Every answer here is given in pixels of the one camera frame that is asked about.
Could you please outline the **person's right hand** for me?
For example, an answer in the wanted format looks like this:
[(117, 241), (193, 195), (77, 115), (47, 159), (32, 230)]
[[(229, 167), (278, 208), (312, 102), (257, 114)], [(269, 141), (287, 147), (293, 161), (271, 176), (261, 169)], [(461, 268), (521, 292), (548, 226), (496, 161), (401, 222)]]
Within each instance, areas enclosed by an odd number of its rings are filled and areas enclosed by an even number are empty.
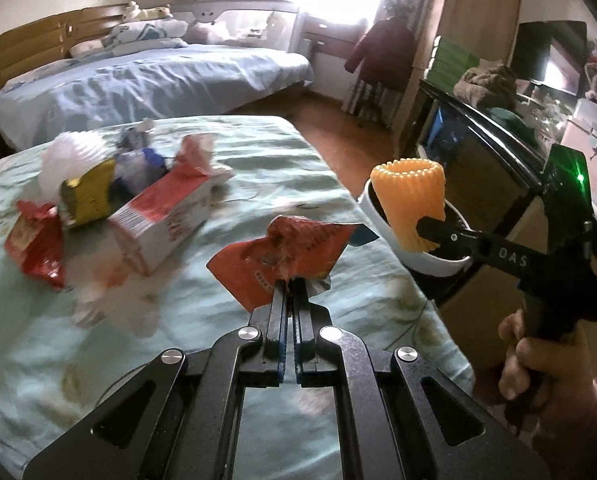
[(597, 404), (593, 360), (582, 325), (567, 342), (527, 336), (522, 309), (498, 327), (508, 345), (499, 391), (508, 401), (530, 389), (531, 375), (541, 380), (533, 397), (537, 426), (550, 437), (588, 422)]

